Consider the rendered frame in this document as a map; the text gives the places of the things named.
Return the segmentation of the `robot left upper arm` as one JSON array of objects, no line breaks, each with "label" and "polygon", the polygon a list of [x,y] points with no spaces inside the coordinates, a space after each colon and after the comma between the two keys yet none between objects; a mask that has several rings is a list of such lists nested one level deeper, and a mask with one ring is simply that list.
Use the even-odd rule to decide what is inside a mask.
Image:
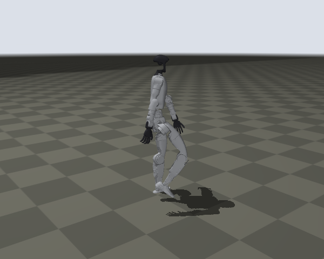
[{"label": "robot left upper arm", "polygon": [[172,101],[172,97],[168,96],[167,93],[166,93],[165,102],[169,104],[171,101]]}]

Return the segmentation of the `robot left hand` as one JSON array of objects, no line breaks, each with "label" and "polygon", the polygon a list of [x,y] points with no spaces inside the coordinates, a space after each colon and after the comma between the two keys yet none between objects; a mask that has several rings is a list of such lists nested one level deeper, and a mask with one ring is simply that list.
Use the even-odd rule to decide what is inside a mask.
[{"label": "robot left hand", "polygon": [[[176,117],[177,117],[177,115],[176,115]],[[171,117],[171,118],[172,118],[172,117]],[[174,121],[174,123],[173,123],[173,127],[176,128],[177,131],[178,131],[178,128],[179,128],[179,132],[180,132],[180,134],[181,134],[181,131],[182,131],[182,133],[183,133],[183,129],[182,129],[182,127],[183,127],[183,128],[185,128],[185,127],[184,127],[184,125],[183,125],[182,123],[180,123],[180,121],[178,121],[178,117],[177,117],[176,120],[173,120],[173,119],[172,119],[172,121]],[[181,127],[181,125],[182,125],[182,127]],[[181,131],[180,131],[180,129],[181,129]]]}]

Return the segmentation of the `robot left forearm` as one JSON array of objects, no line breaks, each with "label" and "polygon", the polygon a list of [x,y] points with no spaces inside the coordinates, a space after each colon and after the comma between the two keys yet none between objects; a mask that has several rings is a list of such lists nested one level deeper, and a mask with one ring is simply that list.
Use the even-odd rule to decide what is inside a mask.
[{"label": "robot left forearm", "polygon": [[177,117],[176,117],[176,111],[174,110],[173,102],[171,101],[169,104],[166,103],[166,107],[170,111],[170,115],[171,115],[172,119],[176,120]]}]

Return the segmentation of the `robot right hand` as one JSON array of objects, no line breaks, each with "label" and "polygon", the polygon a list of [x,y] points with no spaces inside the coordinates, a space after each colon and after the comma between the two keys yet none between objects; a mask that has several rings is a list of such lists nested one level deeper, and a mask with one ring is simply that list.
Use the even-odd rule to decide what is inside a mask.
[{"label": "robot right hand", "polygon": [[148,127],[148,124],[149,124],[149,122],[147,121],[146,126],[145,126],[146,130],[144,132],[144,136],[143,136],[142,140],[140,141],[140,142],[142,142],[144,140],[142,142],[144,144],[148,144],[150,142],[150,140],[153,139],[153,134],[152,134],[152,131],[151,131],[152,127]]}]

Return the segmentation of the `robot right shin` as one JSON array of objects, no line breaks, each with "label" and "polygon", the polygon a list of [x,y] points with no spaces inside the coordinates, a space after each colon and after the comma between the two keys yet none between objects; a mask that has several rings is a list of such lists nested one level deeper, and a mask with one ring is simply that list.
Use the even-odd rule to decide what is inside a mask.
[{"label": "robot right shin", "polygon": [[178,155],[177,159],[174,161],[173,165],[169,170],[169,174],[166,180],[163,183],[165,187],[167,187],[167,185],[181,172],[181,170],[185,167],[189,160],[186,163],[185,161],[186,156],[184,156],[183,154]]}]

